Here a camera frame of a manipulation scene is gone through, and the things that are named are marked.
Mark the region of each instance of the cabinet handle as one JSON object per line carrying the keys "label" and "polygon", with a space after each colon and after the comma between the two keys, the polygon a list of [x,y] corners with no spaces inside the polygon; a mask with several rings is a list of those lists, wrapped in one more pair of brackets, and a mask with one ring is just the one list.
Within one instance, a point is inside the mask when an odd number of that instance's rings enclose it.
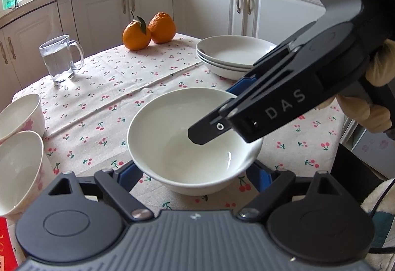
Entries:
{"label": "cabinet handle", "polygon": [[249,15],[251,15],[250,1],[251,0],[247,0],[247,8],[248,8],[247,12],[248,12]]}
{"label": "cabinet handle", "polygon": [[135,0],[132,0],[132,12],[134,12],[135,6],[136,6],[136,2],[135,2]]}
{"label": "cabinet handle", "polygon": [[123,6],[123,9],[124,9],[124,15],[126,14],[126,2],[125,2],[125,0],[122,0],[122,6]]}
{"label": "cabinet handle", "polygon": [[237,6],[237,13],[238,13],[238,14],[241,12],[240,6],[239,6],[239,1],[240,1],[240,0],[236,0],[236,6]]}
{"label": "cabinet handle", "polygon": [[11,43],[11,37],[8,37],[7,39],[8,39],[9,49],[11,50],[12,58],[16,59],[17,57],[15,56],[14,47]]}
{"label": "cabinet handle", "polygon": [[8,65],[7,56],[5,55],[4,46],[3,46],[3,43],[1,41],[0,41],[0,47],[1,47],[1,54],[3,55],[3,58],[4,58],[4,62],[5,62],[6,65]]}

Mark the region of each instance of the finger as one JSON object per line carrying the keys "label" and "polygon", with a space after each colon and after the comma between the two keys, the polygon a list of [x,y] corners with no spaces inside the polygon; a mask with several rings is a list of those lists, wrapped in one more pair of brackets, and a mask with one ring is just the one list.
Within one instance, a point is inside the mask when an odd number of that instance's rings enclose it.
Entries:
{"label": "finger", "polygon": [[337,101],[343,113],[357,122],[366,120],[370,115],[369,104],[364,99],[337,95]]}
{"label": "finger", "polygon": [[376,53],[365,74],[370,84],[376,87],[388,84],[395,77],[395,42],[386,39]]}
{"label": "finger", "polygon": [[380,105],[371,105],[369,117],[359,123],[371,133],[381,133],[391,128],[390,117],[391,113],[388,108]]}
{"label": "finger", "polygon": [[336,95],[335,95],[335,96],[332,96],[331,98],[328,98],[326,101],[324,101],[324,102],[322,102],[321,104],[319,104],[319,105],[317,106],[317,109],[323,109],[323,108],[325,108],[325,107],[328,107],[328,106],[331,105],[332,102],[335,100],[335,97],[336,97]]}

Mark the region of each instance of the tablecloth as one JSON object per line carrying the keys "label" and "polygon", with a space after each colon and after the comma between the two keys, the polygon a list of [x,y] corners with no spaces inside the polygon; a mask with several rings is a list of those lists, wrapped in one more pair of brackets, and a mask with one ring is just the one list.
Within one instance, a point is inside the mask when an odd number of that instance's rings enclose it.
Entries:
{"label": "tablecloth", "polygon": [[[46,76],[14,96],[41,96],[46,155],[54,174],[73,170],[92,175],[121,167],[131,160],[126,146],[129,123],[139,109],[164,93],[187,87],[226,90],[234,81],[219,77],[196,57],[198,39],[176,34],[166,44],[153,42],[141,51],[115,47],[85,59],[71,80],[55,86]],[[266,166],[286,168],[299,176],[330,171],[344,121],[338,104],[313,109],[264,138],[258,159]],[[238,210],[257,191],[244,174],[211,195],[185,196],[171,192],[146,174],[131,194],[153,210]]]}

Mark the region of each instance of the black cable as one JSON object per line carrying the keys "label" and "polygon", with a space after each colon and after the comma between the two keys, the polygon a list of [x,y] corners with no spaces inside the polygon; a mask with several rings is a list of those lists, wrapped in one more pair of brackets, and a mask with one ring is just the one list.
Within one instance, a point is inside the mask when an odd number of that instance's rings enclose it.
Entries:
{"label": "black cable", "polygon": [[[379,200],[376,202],[375,206],[373,207],[372,211],[369,213],[369,216],[373,218],[375,215],[378,206],[380,203],[383,201],[384,197],[387,195],[389,190],[392,188],[392,186],[395,184],[395,178],[394,180],[390,183],[389,186],[384,190],[383,194],[380,196]],[[369,253],[373,254],[389,254],[389,253],[395,253],[395,247],[387,247],[387,248],[370,248]]]}

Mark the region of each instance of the mug handle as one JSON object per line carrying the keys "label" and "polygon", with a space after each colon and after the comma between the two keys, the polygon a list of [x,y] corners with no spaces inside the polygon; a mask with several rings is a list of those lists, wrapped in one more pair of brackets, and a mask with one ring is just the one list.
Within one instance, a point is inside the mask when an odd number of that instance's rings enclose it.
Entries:
{"label": "mug handle", "polygon": [[73,63],[73,69],[74,70],[80,70],[82,68],[82,66],[84,65],[84,51],[80,45],[79,42],[75,41],[75,40],[71,40],[69,41],[69,45],[74,45],[78,48],[79,54],[81,55],[81,63],[79,64],[79,67],[76,67]]}

